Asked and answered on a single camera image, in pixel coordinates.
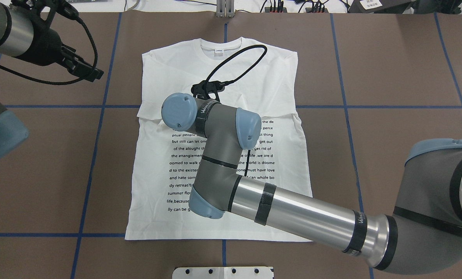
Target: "shirt neckline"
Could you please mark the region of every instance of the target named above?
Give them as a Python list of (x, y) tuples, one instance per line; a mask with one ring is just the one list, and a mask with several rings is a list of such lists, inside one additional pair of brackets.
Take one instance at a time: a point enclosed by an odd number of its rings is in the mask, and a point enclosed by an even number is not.
[(234, 41), (230, 41), (227, 43), (221, 43), (221, 44), (214, 43), (214, 42), (208, 42), (204, 39), (195, 39), (193, 40), (193, 46), (195, 49), (195, 53), (201, 60), (205, 62), (209, 62), (212, 65), (215, 65), (216, 62), (222, 62), (225, 60), (225, 58), (223, 57), (222, 59), (212, 59), (204, 53), (202, 48), (211, 49), (211, 50), (215, 50), (215, 49), (217, 50), (238, 49), (239, 50), (243, 47), (243, 37), (239, 37), (238, 39), (235, 39)]

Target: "black strap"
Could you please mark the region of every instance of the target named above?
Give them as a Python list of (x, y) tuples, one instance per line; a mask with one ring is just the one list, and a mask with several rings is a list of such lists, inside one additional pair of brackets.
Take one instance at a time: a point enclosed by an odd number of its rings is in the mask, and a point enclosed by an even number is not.
[(460, 205), (460, 182), (462, 182), (462, 160), (458, 163), (450, 180), (450, 202), (453, 211), (462, 221), (462, 206)]
[(237, 169), (238, 168), (238, 165), (233, 165), (233, 164), (230, 164), (230, 163), (222, 162), (222, 161), (219, 161), (217, 159), (207, 157), (205, 155), (202, 155), (201, 159), (203, 159), (205, 161), (208, 161), (210, 163), (214, 163), (214, 164), (221, 165), (221, 166), (228, 167), (228, 168), (232, 168), (232, 169)]
[(377, 270), (385, 270), (393, 260), (393, 257), (396, 252), (396, 246), (398, 244), (398, 226), (394, 217), (387, 216), (389, 223), (389, 236), (388, 236), (388, 245), (386, 246), (386, 252), (384, 253), (383, 259), (375, 267)]
[(5, 9), (5, 13), (7, 14), (7, 28), (5, 29), (3, 37), (0, 39), (0, 46), (9, 38), (10, 31), (12, 30), (12, 16), (10, 14), (9, 8), (3, 4), (2, 6)]
[(355, 213), (355, 226), (353, 228), (353, 235), (351, 236), (348, 247), (344, 249), (343, 253), (350, 256), (358, 256), (362, 252), (362, 246), (367, 236), (367, 217), (363, 212), (353, 210)]
[(205, 122), (208, 118), (208, 113), (215, 104), (219, 104), (219, 102), (214, 99), (208, 99), (198, 108), (197, 117), (195, 119), (195, 130), (196, 134), (203, 138), (206, 138)]
[(263, 187), (263, 193), (260, 198), (259, 208), (257, 209), (257, 215), (255, 215), (255, 222), (263, 226), (266, 225), (270, 207), (274, 200), (275, 185), (266, 183)]
[(234, 201), (234, 195), (236, 195), (236, 190), (238, 189), (239, 182), (241, 181), (242, 175), (238, 175), (236, 181), (234, 182), (234, 187), (232, 188), (231, 197), (229, 198), (229, 205), (227, 205), (227, 211), (231, 212), (232, 203)]
[(395, 215), (398, 215), (408, 220), (417, 222), (419, 224), (433, 227), (440, 231), (444, 231), (445, 233), (451, 233), (452, 235), (462, 237), (462, 227), (461, 226), (457, 226), (455, 224), (451, 224), (451, 223), (448, 223), (440, 219), (429, 217), (424, 214), (413, 212), (405, 208), (395, 207), (395, 210), (393, 211), (393, 213)]

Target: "blue joint cap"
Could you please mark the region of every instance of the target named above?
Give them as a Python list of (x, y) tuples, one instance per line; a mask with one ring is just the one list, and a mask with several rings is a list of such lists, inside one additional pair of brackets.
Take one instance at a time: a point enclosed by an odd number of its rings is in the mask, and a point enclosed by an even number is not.
[(197, 117), (197, 102), (190, 94), (174, 93), (162, 104), (162, 119), (167, 126), (183, 132), (193, 125)]
[(236, 110), (236, 132), (241, 148), (244, 150), (253, 149), (257, 145), (260, 130), (260, 115), (242, 108)]
[(29, 136), (24, 123), (9, 110), (0, 114), (0, 158), (18, 147)]
[(220, 219), (224, 215), (224, 211), (214, 207), (204, 198), (202, 198), (195, 187), (191, 188), (190, 194), (190, 210), (200, 216), (207, 217), (210, 219)]
[(452, 138), (433, 138), (426, 139), (425, 141), (419, 141), (410, 150), (405, 164), (410, 161), (413, 157), (417, 157), (421, 154), (436, 151), (436, 150), (447, 150), (447, 149), (462, 149), (462, 139)]

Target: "white t-shirt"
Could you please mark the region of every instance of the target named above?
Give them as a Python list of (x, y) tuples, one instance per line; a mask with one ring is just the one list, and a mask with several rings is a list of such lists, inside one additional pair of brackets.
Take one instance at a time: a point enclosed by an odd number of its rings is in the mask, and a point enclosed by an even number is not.
[[(176, 132), (164, 124), (161, 106), (175, 92), (190, 94), (224, 59), (247, 46), (239, 38), (217, 44), (195, 39), (144, 53), (139, 138), (133, 168), (132, 203), (126, 239), (255, 239), (305, 241), (304, 238), (226, 212), (208, 219), (189, 212), (188, 199), (205, 138)], [(251, 71), (219, 93), (224, 105), (262, 118), (259, 144), (252, 150), (248, 176), (312, 196), (306, 142), (294, 102), (296, 52), (266, 45), (267, 54)], [(261, 55), (257, 48), (225, 64), (210, 81), (240, 76)], [(238, 173), (243, 174), (246, 151)]]

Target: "brown tabletop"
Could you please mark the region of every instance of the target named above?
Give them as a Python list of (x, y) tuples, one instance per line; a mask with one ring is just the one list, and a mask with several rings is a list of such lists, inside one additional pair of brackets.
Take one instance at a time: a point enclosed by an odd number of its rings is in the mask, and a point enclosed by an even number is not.
[[(298, 52), (295, 99), (314, 197), (391, 214), (414, 143), (462, 138), (462, 16), (81, 14), (103, 78), (69, 86), (0, 70), (0, 101), (29, 139), (0, 160), (0, 278), (164, 278), (176, 267), (266, 265), (275, 278), (405, 278), (316, 243), (125, 241), (141, 101), (141, 54), (180, 41), (238, 37)], [(74, 22), (52, 25), (87, 61)], [(0, 64), (50, 81), (58, 65)], [(414, 279), (462, 278), (462, 260)]]

